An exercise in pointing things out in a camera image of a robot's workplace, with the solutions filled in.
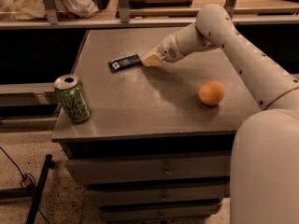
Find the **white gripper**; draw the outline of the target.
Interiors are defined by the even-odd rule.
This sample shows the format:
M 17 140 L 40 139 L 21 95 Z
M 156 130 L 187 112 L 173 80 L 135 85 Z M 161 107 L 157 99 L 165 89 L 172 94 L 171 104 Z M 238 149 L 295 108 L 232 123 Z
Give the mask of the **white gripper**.
M 167 36 L 159 46 L 154 47 L 141 57 L 141 62 L 147 66 L 159 66 L 165 60 L 168 63 L 175 63 L 184 58 L 177 43 L 177 34 Z

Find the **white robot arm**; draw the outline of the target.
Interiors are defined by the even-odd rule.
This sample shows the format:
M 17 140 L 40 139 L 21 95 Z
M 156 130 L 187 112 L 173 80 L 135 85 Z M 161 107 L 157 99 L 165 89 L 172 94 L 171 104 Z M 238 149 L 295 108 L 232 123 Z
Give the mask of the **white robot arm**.
M 299 224 L 298 80 L 240 34 L 217 4 L 167 36 L 141 58 L 174 63 L 196 51 L 222 49 L 261 108 L 238 129 L 230 171 L 231 224 Z

